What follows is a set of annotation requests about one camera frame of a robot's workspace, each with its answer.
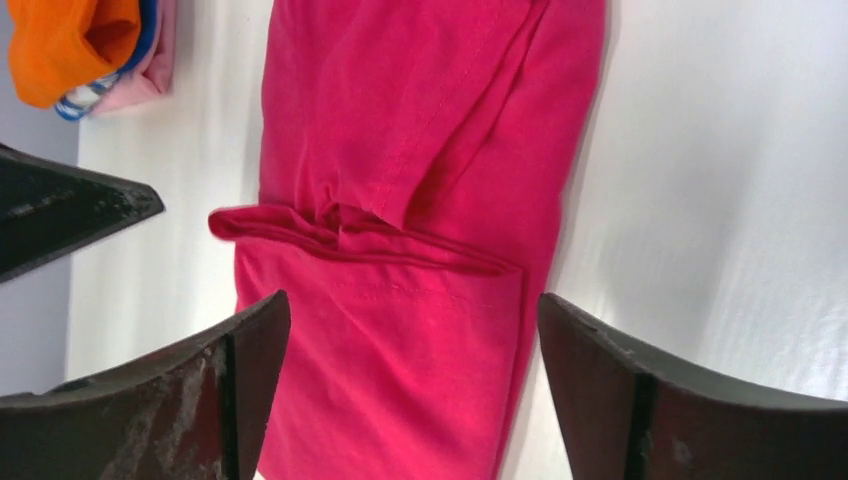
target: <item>scratched black surface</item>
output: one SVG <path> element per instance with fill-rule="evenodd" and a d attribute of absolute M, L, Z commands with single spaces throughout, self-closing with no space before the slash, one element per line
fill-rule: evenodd
<path fill-rule="evenodd" d="M 277 293 L 130 363 L 0 397 L 0 479 L 252 479 L 290 325 Z"/>
<path fill-rule="evenodd" d="M 163 210 L 149 186 L 0 145 L 0 282 Z"/>
<path fill-rule="evenodd" d="M 846 402 L 708 370 L 554 295 L 539 337 L 575 480 L 848 479 Z"/>

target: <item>stack of clothes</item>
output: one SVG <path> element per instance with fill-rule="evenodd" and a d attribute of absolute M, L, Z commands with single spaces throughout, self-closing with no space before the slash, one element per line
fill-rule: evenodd
<path fill-rule="evenodd" d="M 167 92 L 176 0 L 7 0 L 18 97 L 76 121 Z"/>

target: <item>folded clothing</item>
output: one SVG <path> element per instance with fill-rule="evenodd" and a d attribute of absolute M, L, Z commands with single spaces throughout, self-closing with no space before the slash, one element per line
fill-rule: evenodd
<path fill-rule="evenodd" d="M 177 27 L 176 0 L 158 0 L 156 29 L 147 55 L 94 106 L 91 115 L 161 97 L 171 86 Z"/>
<path fill-rule="evenodd" d="M 494 479 L 604 0 L 277 0 L 239 308 L 287 290 L 268 480 Z"/>
<path fill-rule="evenodd" d="M 9 71 L 18 97 L 48 108 L 125 65 L 141 32 L 136 1 L 7 0 Z"/>
<path fill-rule="evenodd" d="M 109 92 L 120 83 L 121 79 L 140 68 L 142 63 L 150 63 L 150 57 L 155 48 L 156 34 L 159 29 L 161 0 L 141 0 L 141 34 L 135 50 L 127 63 L 116 72 L 99 78 L 88 85 L 77 87 L 62 96 L 53 109 L 60 117 L 69 121 L 78 121 L 108 96 Z"/>

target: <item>red fabric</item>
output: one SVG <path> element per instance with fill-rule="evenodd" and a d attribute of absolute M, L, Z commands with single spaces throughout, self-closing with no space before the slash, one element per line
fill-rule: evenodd
<path fill-rule="evenodd" d="M 603 0 L 277 0 L 239 308 L 289 292 L 268 480 L 498 475 Z"/>

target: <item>pink cloth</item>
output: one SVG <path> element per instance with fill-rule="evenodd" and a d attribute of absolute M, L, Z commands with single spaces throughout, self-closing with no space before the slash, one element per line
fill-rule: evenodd
<path fill-rule="evenodd" d="M 148 102 L 168 92 L 174 71 L 177 0 L 158 0 L 156 16 L 156 32 L 147 55 L 97 102 L 91 115 Z"/>
<path fill-rule="evenodd" d="M 277 0 L 239 308 L 289 293 L 268 480 L 496 478 L 603 0 Z"/>

